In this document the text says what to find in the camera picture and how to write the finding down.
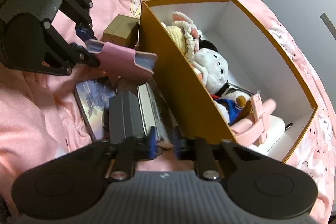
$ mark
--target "pink bedsheet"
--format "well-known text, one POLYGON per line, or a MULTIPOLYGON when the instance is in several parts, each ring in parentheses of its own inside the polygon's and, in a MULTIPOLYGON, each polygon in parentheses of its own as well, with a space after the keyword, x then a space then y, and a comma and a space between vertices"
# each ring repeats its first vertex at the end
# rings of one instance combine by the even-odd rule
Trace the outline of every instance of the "pink bedsheet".
MULTIPOLYGON (((95 34, 118 14, 139 17, 142 0, 93 0, 95 34)), ((272 33, 290 55, 313 92, 319 109, 310 129, 288 161, 316 181, 319 196, 311 215, 327 223, 334 198, 335 112, 320 78, 295 45, 287 30, 261 0, 240 0, 272 33)), ((68 42, 83 44, 74 24, 58 13, 53 25, 68 42)), ((77 65, 71 76, 50 76, 8 70, 0 65, 0 193, 11 212, 17 211, 10 195, 15 178, 23 171, 90 143, 74 95, 74 83, 102 76, 103 72, 77 65)), ((139 164, 139 170, 182 170, 171 152, 139 164)))

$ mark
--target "metal bolt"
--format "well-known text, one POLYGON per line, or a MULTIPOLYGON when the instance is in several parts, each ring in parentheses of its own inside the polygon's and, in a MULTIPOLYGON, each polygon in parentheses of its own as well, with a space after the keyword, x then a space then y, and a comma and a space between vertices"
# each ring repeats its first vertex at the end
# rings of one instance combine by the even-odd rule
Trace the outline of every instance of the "metal bolt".
POLYGON ((207 170, 203 173, 203 177, 205 177, 207 180, 216 180, 219 178, 219 173, 214 170, 207 170))
POLYGON ((124 171, 114 171, 110 177, 114 180, 117 180, 117 181, 122 181, 122 180, 125 180, 127 178, 127 173, 124 172, 124 171))
POLYGON ((49 22, 49 21, 45 21, 45 22, 43 23, 43 26, 44 26, 44 28, 45 28, 46 30, 49 30, 49 29, 50 29, 50 22, 49 22))

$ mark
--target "pink plastic object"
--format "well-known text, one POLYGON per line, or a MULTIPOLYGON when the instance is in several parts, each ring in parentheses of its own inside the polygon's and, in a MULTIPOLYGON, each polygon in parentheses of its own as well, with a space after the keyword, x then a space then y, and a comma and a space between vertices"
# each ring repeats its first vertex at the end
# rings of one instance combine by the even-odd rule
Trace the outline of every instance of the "pink plastic object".
POLYGON ((257 139, 264 143, 269 129, 269 117, 275 110, 275 100, 268 99, 261 103, 259 94, 251 97, 253 112, 236 122, 230 128, 240 145, 249 146, 257 139))
POLYGON ((137 65, 134 59, 136 53, 153 55, 153 58, 157 58, 156 54, 137 52, 132 48, 97 40, 88 40, 85 44, 88 51, 94 53, 100 61, 100 70, 136 81, 138 84, 147 82, 153 76, 152 70, 137 65))

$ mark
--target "storage box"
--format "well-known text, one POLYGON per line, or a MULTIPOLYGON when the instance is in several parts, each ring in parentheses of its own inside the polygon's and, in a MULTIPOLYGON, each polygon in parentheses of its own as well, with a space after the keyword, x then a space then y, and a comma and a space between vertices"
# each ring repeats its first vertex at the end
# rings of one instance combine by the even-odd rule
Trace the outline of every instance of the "storage box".
POLYGON ((134 48, 138 41, 139 19, 117 15, 103 32, 102 41, 134 48))
POLYGON ((235 140, 210 94, 177 49, 160 22, 171 13, 190 17, 227 60, 229 80, 266 100, 273 98, 273 115, 293 123, 268 155, 286 161, 315 115, 317 103, 306 82, 281 46, 238 0, 148 0, 142 2, 139 46, 155 52, 154 79, 186 136, 210 143, 235 140))

